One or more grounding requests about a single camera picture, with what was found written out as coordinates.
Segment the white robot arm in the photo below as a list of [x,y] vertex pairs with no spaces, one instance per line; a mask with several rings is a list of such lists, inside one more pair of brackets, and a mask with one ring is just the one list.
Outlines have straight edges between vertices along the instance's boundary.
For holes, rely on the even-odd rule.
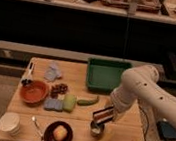
[[120,85],[110,94],[115,115],[125,113],[135,100],[142,99],[176,128],[176,97],[157,85],[159,77],[157,68],[152,65],[126,69]]

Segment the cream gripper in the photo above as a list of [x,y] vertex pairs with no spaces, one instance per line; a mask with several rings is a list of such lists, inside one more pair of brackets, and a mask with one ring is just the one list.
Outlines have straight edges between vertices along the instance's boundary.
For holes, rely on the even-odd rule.
[[105,106],[106,106],[106,108],[112,106],[112,108],[113,108],[113,114],[114,114],[114,115],[113,115],[113,122],[118,122],[118,121],[120,121],[121,117],[123,117],[123,116],[125,115],[124,112],[122,112],[122,113],[118,112],[118,110],[117,110],[116,107],[111,103],[110,100],[108,100],[108,101],[105,102]]

